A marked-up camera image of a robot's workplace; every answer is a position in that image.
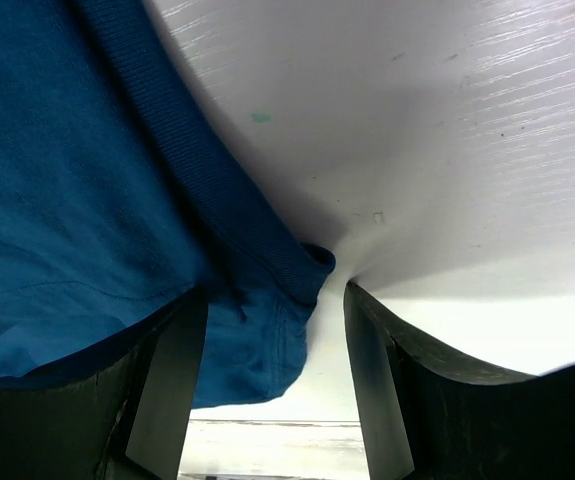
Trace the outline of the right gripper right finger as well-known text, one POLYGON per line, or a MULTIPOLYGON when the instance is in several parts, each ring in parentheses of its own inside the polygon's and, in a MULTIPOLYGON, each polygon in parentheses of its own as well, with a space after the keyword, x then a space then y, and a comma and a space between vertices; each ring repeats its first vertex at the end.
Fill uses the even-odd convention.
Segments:
POLYGON ((534 376, 470 356, 360 286, 343 297, 373 479, 575 479, 575 364, 534 376))

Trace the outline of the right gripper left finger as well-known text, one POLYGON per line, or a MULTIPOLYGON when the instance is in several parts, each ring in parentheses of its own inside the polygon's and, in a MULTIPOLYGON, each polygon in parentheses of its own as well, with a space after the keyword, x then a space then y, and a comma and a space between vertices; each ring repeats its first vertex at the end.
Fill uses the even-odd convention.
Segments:
POLYGON ((22 377, 0 378, 0 479, 175 479, 208 302, 145 320, 22 377))

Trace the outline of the navy blue t shirt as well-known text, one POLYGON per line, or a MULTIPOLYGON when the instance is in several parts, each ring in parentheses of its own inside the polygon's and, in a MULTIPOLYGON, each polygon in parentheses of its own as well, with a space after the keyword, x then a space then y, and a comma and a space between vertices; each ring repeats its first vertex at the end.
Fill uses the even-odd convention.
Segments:
POLYGON ((333 255, 212 130, 139 1, 0 1, 0 383, 208 296, 193 404, 301 374, 333 255))

